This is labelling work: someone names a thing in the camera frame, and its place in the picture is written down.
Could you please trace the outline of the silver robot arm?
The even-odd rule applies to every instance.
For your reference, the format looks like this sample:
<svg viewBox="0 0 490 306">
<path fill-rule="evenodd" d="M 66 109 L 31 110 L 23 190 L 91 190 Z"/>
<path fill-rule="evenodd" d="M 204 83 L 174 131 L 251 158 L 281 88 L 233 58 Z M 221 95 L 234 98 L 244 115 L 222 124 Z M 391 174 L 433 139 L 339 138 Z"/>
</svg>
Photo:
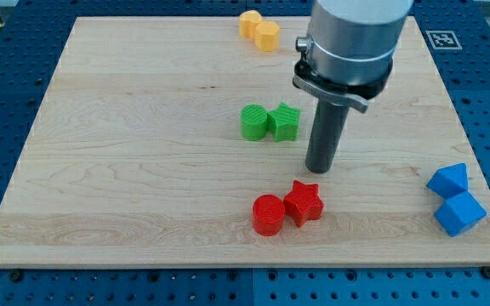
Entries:
<svg viewBox="0 0 490 306">
<path fill-rule="evenodd" d="M 296 49 L 321 78 L 343 85 L 389 72 L 412 0 L 315 0 Z"/>
</svg>

